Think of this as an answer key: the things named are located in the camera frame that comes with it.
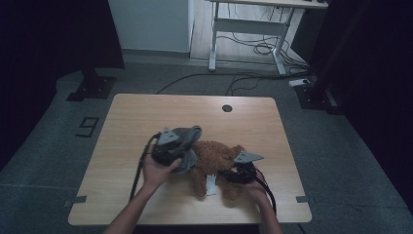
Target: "table hole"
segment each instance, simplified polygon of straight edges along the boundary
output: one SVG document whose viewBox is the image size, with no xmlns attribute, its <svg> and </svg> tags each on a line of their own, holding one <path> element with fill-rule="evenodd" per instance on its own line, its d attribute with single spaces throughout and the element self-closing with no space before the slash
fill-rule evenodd
<svg viewBox="0 0 413 234">
<path fill-rule="evenodd" d="M 232 106 L 231 105 L 223 105 L 222 110 L 225 112 L 231 112 L 232 111 Z"/>
</svg>

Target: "teddy bear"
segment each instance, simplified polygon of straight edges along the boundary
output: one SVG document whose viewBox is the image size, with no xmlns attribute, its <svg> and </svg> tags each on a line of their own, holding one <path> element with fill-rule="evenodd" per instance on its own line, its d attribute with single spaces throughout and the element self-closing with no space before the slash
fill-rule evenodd
<svg viewBox="0 0 413 234">
<path fill-rule="evenodd" d="M 245 149 L 240 145 L 231 148 L 213 140 L 199 140 L 194 143 L 192 149 L 198 156 L 197 163 L 190 169 L 195 194 L 198 197 L 205 197 L 207 175 L 215 175 L 216 184 L 221 187 L 222 196 L 225 199 L 234 201 L 240 197 L 242 187 L 228 181 L 219 171 L 231 170 L 234 167 L 234 159 Z"/>
</svg>

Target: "table top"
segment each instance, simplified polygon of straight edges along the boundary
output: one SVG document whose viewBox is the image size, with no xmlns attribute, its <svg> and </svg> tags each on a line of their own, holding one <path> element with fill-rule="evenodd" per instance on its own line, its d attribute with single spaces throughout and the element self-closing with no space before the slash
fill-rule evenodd
<svg viewBox="0 0 413 234">
<path fill-rule="evenodd" d="M 233 110 L 225 112 L 223 105 Z M 116 95 L 101 130 L 78 197 L 72 225 L 109 224 L 128 203 L 137 162 L 149 138 L 164 127 L 203 129 L 201 140 L 216 140 L 265 158 L 254 162 L 277 200 L 280 222 L 312 219 L 300 176 L 275 101 L 269 97 Z M 142 185 L 140 177 L 137 189 Z M 256 206 L 244 193 L 234 202 L 217 194 L 199 199 L 188 174 L 171 175 L 147 203 L 138 224 L 259 223 Z"/>
<path fill-rule="evenodd" d="M 278 7 L 291 7 L 291 8 L 312 8 L 312 9 L 326 9 L 328 4 L 324 1 L 319 3 L 316 0 L 207 0 L 209 2 L 218 3 L 236 3 L 236 4 L 249 4 L 249 5 L 265 5 L 265 6 L 278 6 Z"/>
</svg>

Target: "gray floor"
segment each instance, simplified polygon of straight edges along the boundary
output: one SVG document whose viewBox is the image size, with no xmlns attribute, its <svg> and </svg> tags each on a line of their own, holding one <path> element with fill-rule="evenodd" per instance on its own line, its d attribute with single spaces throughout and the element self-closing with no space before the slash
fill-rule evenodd
<svg viewBox="0 0 413 234">
<path fill-rule="evenodd" d="M 216 73 L 274 72 L 274 67 L 222 63 Z M 175 79 L 207 73 L 207 64 L 187 58 L 126 56 L 126 70 L 100 69 L 118 81 L 109 99 L 67 102 L 82 80 L 79 72 L 57 82 L 57 95 L 25 144 L 0 174 L 0 233 L 101 233 L 104 227 L 67 222 L 99 131 L 116 94 L 155 94 Z M 198 76 L 163 94 L 224 96 L 232 76 Z M 235 96 L 271 97 L 277 102 L 288 141 L 310 198 L 313 220 L 305 233 L 413 233 L 413 217 L 344 116 L 301 109 L 288 79 L 261 81 Z M 252 87 L 245 81 L 238 87 Z M 76 137 L 84 117 L 98 117 L 90 138 Z M 303 233 L 284 224 L 285 233 Z M 171 230 L 158 233 L 173 233 Z"/>
</svg>

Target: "human arm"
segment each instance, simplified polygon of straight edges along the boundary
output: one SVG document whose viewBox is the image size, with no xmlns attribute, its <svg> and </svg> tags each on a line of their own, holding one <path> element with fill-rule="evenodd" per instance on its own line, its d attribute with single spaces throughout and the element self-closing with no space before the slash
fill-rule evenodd
<svg viewBox="0 0 413 234">
<path fill-rule="evenodd" d="M 257 177 L 261 181 L 265 181 L 264 177 L 260 173 L 257 174 Z M 261 215 L 261 222 L 264 227 L 264 233 L 282 234 L 282 227 L 280 226 L 277 215 L 273 210 L 264 187 L 257 181 L 254 181 L 246 184 L 244 188 L 258 206 Z"/>
<path fill-rule="evenodd" d="M 177 159 L 169 167 L 165 167 L 156 163 L 150 154 L 146 155 L 143 163 L 144 181 L 142 187 L 110 223 L 104 234 L 132 233 L 146 203 L 165 182 L 169 173 L 179 166 L 180 161 L 181 159 Z"/>
</svg>

